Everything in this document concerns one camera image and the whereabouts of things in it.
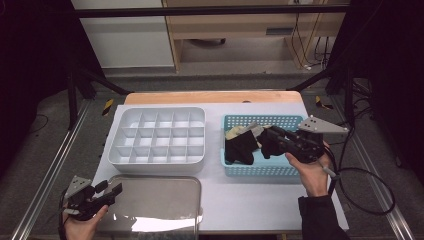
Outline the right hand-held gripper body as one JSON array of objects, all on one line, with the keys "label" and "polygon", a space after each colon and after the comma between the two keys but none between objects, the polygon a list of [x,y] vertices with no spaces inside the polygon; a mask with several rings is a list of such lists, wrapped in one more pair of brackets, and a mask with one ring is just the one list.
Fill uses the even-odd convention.
[{"label": "right hand-held gripper body", "polygon": [[311,163],[324,154],[324,134],[346,135],[348,132],[346,127],[311,115],[298,124],[296,131],[286,131],[286,137],[290,140],[288,152],[302,163]]}]

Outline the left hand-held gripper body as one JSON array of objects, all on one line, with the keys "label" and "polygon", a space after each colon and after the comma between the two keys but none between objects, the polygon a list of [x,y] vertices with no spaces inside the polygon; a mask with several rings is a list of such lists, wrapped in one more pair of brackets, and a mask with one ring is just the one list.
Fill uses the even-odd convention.
[{"label": "left hand-held gripper body", "polygon": [[102,199],[94,198],[95,186],[91,179],[74,176],[65,191],[65,212],[78,221],[90,220],[104,206]]}]

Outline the black sock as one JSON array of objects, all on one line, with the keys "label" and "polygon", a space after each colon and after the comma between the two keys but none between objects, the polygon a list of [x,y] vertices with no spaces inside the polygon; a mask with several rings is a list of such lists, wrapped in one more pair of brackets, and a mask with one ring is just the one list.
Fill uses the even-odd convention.
[{"label": "black sock", "polygon": [[279,140],[278,139],[271,139],[267,136],[267,129],[262,132],[260,136],[257,137],[258,142],[261,144],[261,153],[264,156],[265,159],[269,159],[271,156],[280,156],[284,153],[273,153],[272,152],[272,146],[273,140]]},{"label": "black sock", "polygon": [[246,165],[254,163],[253,152],[258,149],[258,143],[251,131],[247,131],[225,141],[225,160],[234,163],[239,161]]}]

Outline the grey sock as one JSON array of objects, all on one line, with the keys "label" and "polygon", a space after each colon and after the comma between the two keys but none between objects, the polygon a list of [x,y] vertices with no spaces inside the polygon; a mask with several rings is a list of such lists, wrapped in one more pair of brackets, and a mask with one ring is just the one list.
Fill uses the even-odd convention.
[{"label": "grey sock", "polygon": [[252,135],[257,138],[264,131],[264,127],[259,125],[257,122],[250,123],[246,128],[246,131],[251,131]]}]

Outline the light blue plastic basket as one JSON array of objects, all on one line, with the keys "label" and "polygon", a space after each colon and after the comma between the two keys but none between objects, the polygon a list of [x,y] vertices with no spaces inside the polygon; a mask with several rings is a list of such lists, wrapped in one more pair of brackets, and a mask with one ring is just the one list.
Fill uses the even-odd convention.
[{"label": "light blue plastic basket", "polygon": [[[233,127],[246,127],[252,122],[260,126],[274,125],[284,130],[296,131],[298,125],[304,120],[298,115],[224,115],[222,117],[221,129],[224,134]],[[265,159],[260,150],[252,152],[254,161],[247,165],[239,161],[231,163],[225,159],[226,147],[221,148],[221,164],[227,176],[298,176],[298,171],[292,167],[284,155],[271,156]]]}]

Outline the translucent grey box lid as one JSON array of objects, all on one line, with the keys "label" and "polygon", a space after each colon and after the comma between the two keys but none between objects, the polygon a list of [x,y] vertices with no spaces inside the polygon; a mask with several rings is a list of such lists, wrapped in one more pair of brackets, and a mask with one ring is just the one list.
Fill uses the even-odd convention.
[{"label": "translucent grey box lid", "polygon": [[198,240],[199,180],[117,175],[106,191],[118,185],[122,192],[98,225],[99,234],[113,240]]}]

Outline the yellow sock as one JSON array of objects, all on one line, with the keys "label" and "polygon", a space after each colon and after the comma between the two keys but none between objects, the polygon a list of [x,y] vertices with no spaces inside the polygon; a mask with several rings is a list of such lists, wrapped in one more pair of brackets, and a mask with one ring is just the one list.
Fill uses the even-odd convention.
[{"label": "yellow sock", "polygon": [[228,130],[225,133],[225,138],[227,140],[231,140],[241,134],[243,134],[246,131],[244,126],[234,126],[233,128],[231,128],[230,130]]}]

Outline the white divided storage box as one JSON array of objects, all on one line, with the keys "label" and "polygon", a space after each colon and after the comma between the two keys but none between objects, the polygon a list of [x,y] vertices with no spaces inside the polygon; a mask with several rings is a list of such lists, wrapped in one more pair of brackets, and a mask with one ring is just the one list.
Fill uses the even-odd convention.
[{"label": "white divided storage box", "polygon": [[107,159],[122,173],[198,172],[205,132],[206,115],[199,107],[120,105],[107,141]]}]

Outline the person's right hand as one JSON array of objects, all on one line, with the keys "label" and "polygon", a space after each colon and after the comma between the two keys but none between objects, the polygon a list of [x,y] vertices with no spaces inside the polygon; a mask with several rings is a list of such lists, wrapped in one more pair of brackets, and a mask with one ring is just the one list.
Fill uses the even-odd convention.
[{"label": "person's right hand", "polygon": [[306,189],[308,197],[321,197],[328,194],[328,174],[324,171],[331,165],[330,157],[324,153],[317,161],[312,163],[301,163],[291,153],[286,153],[288,162],[300,174],[301,183]]}]

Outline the person's left hand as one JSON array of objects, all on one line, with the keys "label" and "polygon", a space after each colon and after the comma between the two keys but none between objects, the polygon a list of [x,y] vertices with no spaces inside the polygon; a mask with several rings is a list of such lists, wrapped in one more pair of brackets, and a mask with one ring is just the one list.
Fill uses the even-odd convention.
[{"label": "person's left hand", "polygon": [[67,214],[62,217],[65,237],[67,240],[93,240],[97,225],[108,212],[108,206],[104,205],[90,220],[78,221]]}]

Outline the yellow and black tape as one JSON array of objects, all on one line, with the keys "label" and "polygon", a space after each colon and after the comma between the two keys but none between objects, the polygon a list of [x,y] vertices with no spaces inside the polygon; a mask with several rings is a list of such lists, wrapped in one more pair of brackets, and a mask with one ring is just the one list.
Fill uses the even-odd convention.
[{"label": "yellow and black tape", "polygon": [[107,116],[112,105],[113,105],[114,99],[108,99],[104,105],[104,108],[102,110],[102,116]]},{"label": "yellow and black tape", "polygon": [[315,97],[315,105],[319,108],[323,109],[332,109],[333,106],[331,104],[324,104],[319,96]]}]

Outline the black metal stand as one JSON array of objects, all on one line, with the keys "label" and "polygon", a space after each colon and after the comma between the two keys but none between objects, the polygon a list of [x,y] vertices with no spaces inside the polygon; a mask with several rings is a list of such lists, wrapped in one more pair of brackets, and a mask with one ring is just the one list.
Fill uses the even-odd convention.
[{"label": "black metal stand", "polygon": [[337,94],[341,88],[344,88],[344,117],[345,121],[352,127],[355,127],[355,117],[353,110],[353,79],[354,70],[348,64],[335,64],[327,67],[325,70],[315,74],[306,81],[288,88],[288,91],[301,92],[310,85],[315,84],[321,79],[330,78],[325,91],[329,95]]},{"label": "black metal stand", "polygon": [[79,90],[84,99],[93,99],[96,96],[96,91],[91,85],[91,82],[97,82],[102,86],[112,90],[120,95],[130,94],[129,90],[125,90],[111,82],[105,77],[102,77],[86,68],[80,68],[77,65],[70,65],[67,69],[67,90],[69,104],[69,130],[72,130],[78,120],[76,91]]}]

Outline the black curtain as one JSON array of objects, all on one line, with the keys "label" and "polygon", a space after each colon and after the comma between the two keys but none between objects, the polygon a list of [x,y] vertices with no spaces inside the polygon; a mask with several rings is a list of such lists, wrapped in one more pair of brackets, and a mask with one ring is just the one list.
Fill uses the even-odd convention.
[{"label": "black curtain", "polygon": [[38,104],[67,88],[62,54],[44,10],[73,11],[72,0],[0,0],[0,178],[9,170]]},{"label": "black curtain", "polygon": [[424,185],[424,0],[350,0],[331,62],[352,45],[354,75],[372,85],[378,121]]}]

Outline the light wooden desk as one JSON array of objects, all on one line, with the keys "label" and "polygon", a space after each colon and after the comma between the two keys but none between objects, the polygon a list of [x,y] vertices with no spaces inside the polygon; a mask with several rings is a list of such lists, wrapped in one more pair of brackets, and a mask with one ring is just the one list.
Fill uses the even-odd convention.
[{"label": "light wooden desk", "polygon": [[[350,0],[162,0],[165,7],[336,5]],[[343,13],[247,14],[167,16],[168,35],[176,68],[180,67],[185,40],[245,37],[282,37],[296,67],[312,63],[309,54],[317,37],[335,37]]]}]

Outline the white cabinet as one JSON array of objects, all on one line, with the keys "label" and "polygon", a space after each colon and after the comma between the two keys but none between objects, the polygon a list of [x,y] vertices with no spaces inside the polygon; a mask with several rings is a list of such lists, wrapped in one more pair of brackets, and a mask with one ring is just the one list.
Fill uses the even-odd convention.
[{"label": "white cabinet", "polygon": [[[76,10],[156,8],[162,0],[71,0]],[[82,18],[102,68],[173,67],[164,17]]]}]

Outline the black horizontal bar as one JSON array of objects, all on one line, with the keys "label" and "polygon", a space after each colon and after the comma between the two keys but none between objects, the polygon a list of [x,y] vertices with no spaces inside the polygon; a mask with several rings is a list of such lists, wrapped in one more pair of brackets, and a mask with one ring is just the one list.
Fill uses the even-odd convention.
[{"label": "black horizontal bar", "polygon": [[336,5],[273,5],[273,6],[204,6],[165,8],[123,8],[74,10],[79,18],[202,16],[244,14],[292,14],[292,13],[343,13],[350,10],[348,4]]}]

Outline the aluminium floor rail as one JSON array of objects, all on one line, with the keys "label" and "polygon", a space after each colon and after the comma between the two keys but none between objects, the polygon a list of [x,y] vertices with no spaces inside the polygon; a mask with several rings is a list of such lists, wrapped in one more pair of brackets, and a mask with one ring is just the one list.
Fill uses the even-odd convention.
[{"label": "aluminium floor rail", "polygon": [[394,194],[394,187],[380,174],[365,142],[357,132],[357,120],[369,114],[371,107],[362,100],[353,104],[355,127],[352,128],[345,121],[344,100],[339,96],[332,96],[331,101],[340,116],[341,125],[349,129],[337,161],[342,176],[338,186],[342,198],[367,219],[385,219],[396,240],[416,240],[397,206],[399,200]]},{"label": "aluminium floor rail", "polygon": [[33,197],[24,216],[16,226],[10,240],[27,240],[30,232],[47,200],[48,195],[54,185],[54,182],[61,171],[61,168],[72,148],[72,145],[80,131],[80,128],[86,118],[87,111],[91,105],[91,100],[83,100],[78,110],[77,120],[74,126],[66,132],[59,149],[56,152],[43,180],[41,181],[35,196]]}]

